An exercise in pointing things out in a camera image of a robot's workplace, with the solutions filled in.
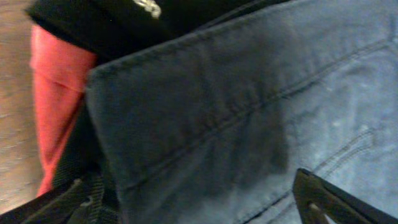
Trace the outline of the dark blue denim shorts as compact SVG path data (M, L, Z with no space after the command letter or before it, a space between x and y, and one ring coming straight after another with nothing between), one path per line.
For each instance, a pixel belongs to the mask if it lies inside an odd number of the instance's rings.
M298 168L397 215L397 2L289 1L93 70L123 223L298 223Z

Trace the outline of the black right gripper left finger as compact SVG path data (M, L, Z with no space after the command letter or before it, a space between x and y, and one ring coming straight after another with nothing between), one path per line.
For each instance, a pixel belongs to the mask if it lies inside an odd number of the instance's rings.
M1 224L96 223L104 194L100 177L76 179L1 215Z

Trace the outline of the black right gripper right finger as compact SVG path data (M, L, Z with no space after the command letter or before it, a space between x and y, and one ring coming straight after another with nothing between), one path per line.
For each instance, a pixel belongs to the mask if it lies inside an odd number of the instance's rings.
M303 224L397 224L396 217L306 169L297 169L292 191Z

